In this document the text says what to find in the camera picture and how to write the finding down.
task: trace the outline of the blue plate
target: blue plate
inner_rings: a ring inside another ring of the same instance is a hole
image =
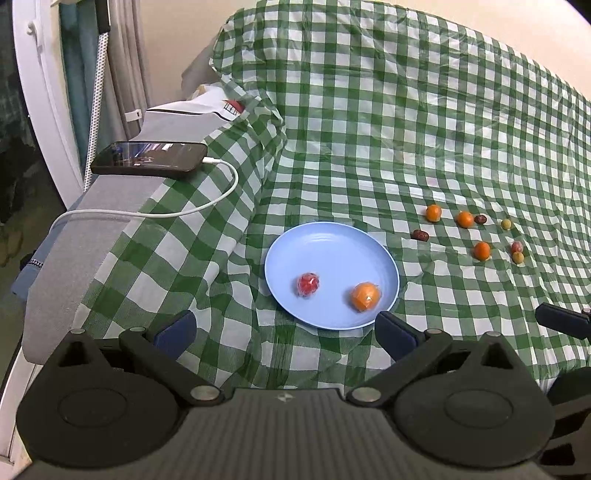
[[[312,272],[320,288],[309,297],[299,297],[296,280]],[[390,253],[367,233],[334,222],[298,225],[271,245],[265,260],[265,278],[277,302],[295,318],[327,330],[351,330],[374,322],[398,297],[400,277]],[[375,283],[382,296],[367,312],[349,303],[353,288],[361,282]]]

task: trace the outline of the tomato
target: tomato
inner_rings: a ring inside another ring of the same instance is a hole
[[[304,273],[295,284],[300,297],[312,295],[320,287],[320,279],[315,273]]]

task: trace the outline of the metal screw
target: metal screw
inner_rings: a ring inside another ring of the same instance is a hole
[[[380,390],[372,387],[359,387],[351,392],[353,398],[363,403],[378,401],[382,397]]]
[[[191,389],[191,396],[195,400],[212,401],[220,396],[220,391],[211,385],[199,385]]]

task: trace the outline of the floor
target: floor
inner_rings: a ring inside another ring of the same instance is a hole
[[[20,259],[39,246],[53,220],[65,210],[45,165],[34,170],[27,181],[24,206],[4,227],[22,230],[23,242],[19,253],[0,268],[0,384],[22,335],[24,305],[10,290],[20,272]]]

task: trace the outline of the smartphone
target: smartphone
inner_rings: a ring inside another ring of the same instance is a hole
[[[145,175],[180,180],[195,172],[207,155],[202,143],[115,142],[90,165],[103,175]]]

